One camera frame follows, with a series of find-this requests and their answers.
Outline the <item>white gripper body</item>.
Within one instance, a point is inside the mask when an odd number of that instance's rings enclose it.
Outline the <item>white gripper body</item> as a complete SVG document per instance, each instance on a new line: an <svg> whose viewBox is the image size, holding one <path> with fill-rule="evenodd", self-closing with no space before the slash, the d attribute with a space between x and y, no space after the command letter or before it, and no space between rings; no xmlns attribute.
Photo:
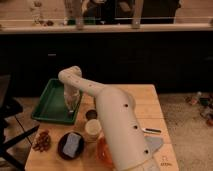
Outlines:
<svg viewBox="0 0 213 171"><path fill-rule="evenodd" d="M75 87L64 86L64 100L69 111L74 111L80 99L80 91Z"/></svg>

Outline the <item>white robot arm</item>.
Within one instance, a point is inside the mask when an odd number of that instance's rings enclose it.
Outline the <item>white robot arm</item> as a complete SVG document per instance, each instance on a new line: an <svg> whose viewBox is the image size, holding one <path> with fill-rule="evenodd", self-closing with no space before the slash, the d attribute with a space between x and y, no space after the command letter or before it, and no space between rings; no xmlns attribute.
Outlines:
<svg viewBox="0 0 213 171"><path fill-rule="evenodd" d="M136 119L134 99L128 93L84 79L78 66L60 71L58 78L64 85L95 98L98 118L117 171L160 171Z"/></svg>

